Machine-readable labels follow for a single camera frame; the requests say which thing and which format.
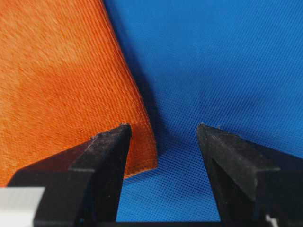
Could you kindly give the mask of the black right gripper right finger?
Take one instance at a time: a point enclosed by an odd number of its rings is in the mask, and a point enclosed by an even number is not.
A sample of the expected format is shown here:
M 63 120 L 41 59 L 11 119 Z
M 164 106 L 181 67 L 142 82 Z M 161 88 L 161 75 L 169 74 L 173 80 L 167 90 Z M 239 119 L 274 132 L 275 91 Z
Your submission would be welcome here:
M 200 124 L 197 139 L 222 227 L 300 227 L 303 161 Z

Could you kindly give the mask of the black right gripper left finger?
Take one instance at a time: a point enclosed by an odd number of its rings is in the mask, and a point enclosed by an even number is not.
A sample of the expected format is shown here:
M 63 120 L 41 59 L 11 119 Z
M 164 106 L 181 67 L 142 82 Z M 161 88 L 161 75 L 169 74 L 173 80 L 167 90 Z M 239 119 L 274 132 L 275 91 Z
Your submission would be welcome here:
M 16 171 L 7 185 L 9 227 L 94 227 L 117 215 L 131 126 Z

